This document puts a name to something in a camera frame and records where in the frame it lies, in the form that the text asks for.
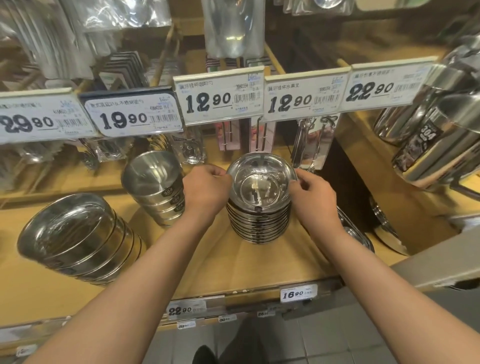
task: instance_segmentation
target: tile floor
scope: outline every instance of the tile floor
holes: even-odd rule
[[[480,290],[435,292],[437,303],[480,329]],[[285,321],[281,316],[256,318],[254,325],[271,363],[395,364],[385,342],[360,305],[336,308]],[[201,345],[218,356],[234,338],[240,321],[158,332],[143,364],[191,364]]]

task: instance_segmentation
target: forearm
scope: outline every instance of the forearm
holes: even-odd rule
[[[400,363],[480,363],[480,335],[347,234],[314,234]]]
[[[210,223],[202,216],[185,213],[28,363],[141,363]]]

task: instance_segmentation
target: black shoe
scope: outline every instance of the black shoe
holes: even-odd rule
[[[192,364],[218,364],[218,359],[208,346],[202,345],[195,353]]]

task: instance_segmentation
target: hand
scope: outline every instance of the hand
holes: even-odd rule
[[[185,213],[203,216],[213,222],[228,201],[232,177],[213,164],[194,167],[183,178]]]
[[[296,169],[299,181],[288,186],[293,208],[310,235],[329,238],[343,233],[336,209],[336,193],[322,177]]]

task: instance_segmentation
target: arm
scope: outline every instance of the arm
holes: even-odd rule
[[[227,203],[231,183],[219,167],[195,167],[183,179],[180,220],[26,362],[141,363],[198,242]]]
[[[300,221],[377,326],[401,364],[480,363],[480,335],[408,284],[350,237],[336,195],[321,177],[297,170],[290,195]]]

